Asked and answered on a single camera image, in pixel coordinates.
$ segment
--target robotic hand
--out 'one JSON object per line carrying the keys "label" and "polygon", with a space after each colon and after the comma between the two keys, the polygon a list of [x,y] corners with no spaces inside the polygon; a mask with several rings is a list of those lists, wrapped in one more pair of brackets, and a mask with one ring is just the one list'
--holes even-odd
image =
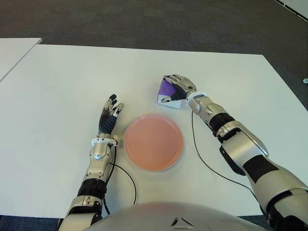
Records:
{"label": "robotic hand", "polygon": [[118,106],[114,106],[115,104],[116,95],[113,94],[103,108],[98,135],[92,140],[89,167],[60,231],[84,230],[102,219],[102,205],[111,169],[109,162],[114,158],[111,147],[116,148],[117,145],[117,136],[111,138],[111,133],[124,107],[122,103]]}
{"label": "robotic hand", "polygon": [[176,93],[161,102],[186,99],[221,143],[220,153],[232,170],[248,177],[270,226],[277,231],[307,231],[308,187],[290,171],[270,161],[265,145],[222,106],[205,93],[197,92],[188,78],[171,75],[165,80]]}

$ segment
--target black rubber segment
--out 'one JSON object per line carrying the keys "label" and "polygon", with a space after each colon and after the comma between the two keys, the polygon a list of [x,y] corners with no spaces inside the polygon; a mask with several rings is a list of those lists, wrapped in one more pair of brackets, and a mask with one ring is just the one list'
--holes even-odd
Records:
{"label": "black rubber segment", "polygon": [[243,165],[243,168],[254,183],[256,183],[264,174],[278,170],[278,168],[265,159],[263,155],[256,155],[251,158]]}
{"label": "black rubber segment", "polygon": [[112,94],[109,98],[113,101],[113,100],[115,100],[116,95],[115,95],[115,94]]}
{"label": "black rubber segment", "polygon": [[174,88],[175,88],[175,93],[170,96],[172,101],[186,99],[186,93],[181,87],[174,85]]}
{"label": "black rubber segment", "polygon": [[100,133],[111,134],[112,130],[115,128],[116,120],[117,117],[112,115],[108,117],[101,117],[99,122]]}
{"label": "black rubber segment", "polygon": [[234,121],[235,119],[228,113],[219,113],[215,115],[209,122],[209,125],[213,131],[213,135],[216,136],[218,130],[226,123]]}
{"label": "black rubber segment", "polygon": [[95,196],[102,200],[106,192],[107,185],[104,181],[99,179],[87,179],[82,182],[77,196]]}

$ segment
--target small white object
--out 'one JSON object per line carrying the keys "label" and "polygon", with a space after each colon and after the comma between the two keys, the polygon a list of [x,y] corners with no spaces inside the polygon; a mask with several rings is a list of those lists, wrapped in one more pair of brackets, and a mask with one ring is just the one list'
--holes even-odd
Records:
{"label": "small white object", "polygon": [[162,103],[161,100],[166,98],[166,97],[169,97],[169,96],[168,95],[158,95],[157,103],[159,105],[163,105],[163,106],[167,106],[167,107],[173,107],[173,108],[177,108],[177,109],[179,109],[181,107],[182,100],[176,100],[176,101],[170,101],[170,102],[167,102],[167,103]]}

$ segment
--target black cable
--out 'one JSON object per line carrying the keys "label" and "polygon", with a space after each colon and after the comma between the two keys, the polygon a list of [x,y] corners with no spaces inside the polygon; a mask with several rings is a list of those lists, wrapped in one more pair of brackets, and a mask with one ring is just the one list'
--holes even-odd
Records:
{"label": "black cable", "polygon": [[234,181],[234,180],[231,180],[231,179],[229,179],[229,178],[227,178],[227,177],[224,177],[223,175],[219,174],[219,173],[216,172],[214,169],[212,169],[209,165],[207,165],[207,163],[202,159],[202,157],[201,157],[200,154],[199,154],[199,151],[198,151],[198,148],[197,148],[197,145],[196,145],[196,140],[195,140],[195,137],[194,137],[194,130],[193,130],[193,111],[192,111],[192,131],[193,131],[193,132],[192,132],[192,135],[193,135],[194,146],[195,146],[195,148],[196,148],[196,151],[197,151],[197,153],[198,153],[198,156],[200,157],[201,161],[205,164],[205,166],[207,166],[210,170],[212,170],[213,172],[215,172],[217,175],[223,177],[224,179],[229,180],[229,181],[231,181],[231,182],[233,182],[233,183],[236,183],[236,184],[238,184],[238,185],[241,185],[241,186],[243,186],[244,188],[247,188],[247,189],[251,192],[251,194],[254,196],[254,198],[257,200],[257,202],[259,203],[258,199],[256,198],[256,195],[254,194],[254,192],[253,192],[250,188],[248,188],[246,185],[243,185],[243,184],[241,184],[241,183],[239,183],[239,182],[236,182],[236,181]]}
{"label": "black cable", "polygon": [[108,207],[107,207],[105,195],[103,196],[103,203],[104,203],[104,207],[105,207],[105,209],[106,209],[107,214],[110,215],[109,209],[108,209]]}
{"label": "black cable", "polygon": [[134,199],[133,205],[136,204],[137,189],[136,189],[136,185],[135,185],[135,182],[134,182],[133,178],[132,178],[132,177],[130,176],[130,174],[129,174],[128,172],[126,172],[121,166],[116,165],[116,164],[113,164],[113,163],[110,163],[110,164],[112,164],[113,166],[117,166],[118,168],[122,169],[122,170],[129,176],[129,178],[131,179],[131,181],[133,182],[134,188],[135,188],[135,199]]}
{"label": "black cable", "polygon": [[[107,180],[106,180],[106,186],[107,186],[107,184],[108,184],[108,182],[109,182],[109,180],[110,180],[110,178],[111,178],[111,175],[112,175],[112,173],[113,173],[113,171],[114,171],[115,164],[116,164],[116,161],[115,161],[115,160],[116,160],[116,146],[115,146],[114,163],[113,163],[113,165],[112,165],[111,172],[110,172],[110,174],[109,174],[109,176],[108,176],[108,178],[107,178]],[[107,207],[105,195],[103,196],[103,203],[104,203],[104,207],[105,207],[105,210],[106,210],[107,214],[110,215],[109,209],[108,209],[108,207]]]}
{"label": "black cable", "polygon": [[111,178],[111,175],[112,175],[112,173],[113,173],[113,171],[114,171],[114,168],[115,168],[115,164],[116,164],[116,146],[115,146],[115,157],[114,157],[114,163],[113,163],[113,165],[112,165],[112,169],[111,169],[111,172],[110,172],[110,174],[109,174],[109,176],[108,176],[108,178],[107,178],[107,180],[106,180],[106,185],[108,184],[108,182],[109,182],[109,180],[110,180],[110,178]]}

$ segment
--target black joint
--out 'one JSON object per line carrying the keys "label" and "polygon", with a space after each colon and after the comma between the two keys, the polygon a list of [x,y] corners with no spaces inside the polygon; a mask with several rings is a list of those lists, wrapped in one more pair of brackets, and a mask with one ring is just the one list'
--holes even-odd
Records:
{"label": "black joint", "polygon": [[224,126],[226,123],[234,121],[235,119],[228,113],[219,113],[215,115],[209,122],[209,125],[213,131],[214,136],[216,136],[218,130]]}
{"label": "black joint", "polygon": [[95,196],[102,200],[106,192],[107,185],[104,181],[99,179],[87,179],[82,182],[77,196]]}
{"label": "black joint", "polygon": [[220,135],[217,135],[217,139],[219,140],[220,143],[223,143],[224,141],[227,141],[239,131],[241,131],[239,128],[232,129],[227,134],[225,134],[223,137],[221,137]]}
{"label": "black joint", "polygon": [[243,170],[241,170],[240,167],[236,165],[236,163],[231,159],[231,157],[228,155],[228,153],[224,150],[222,146],[219,148],[219,151],[222,154],[223,158],[228,163],[228,165],[231,167],[233,172],[235,172],[236,174],[245,176],[245,173],[243,172]]}
{"label": "black joint", "polygon": [[109,98],[113,101],[113,100],[115,100],[115,99],[116,99],[116,95],[115,95],[115,94],[113,94],[113,95],[111,95]]}

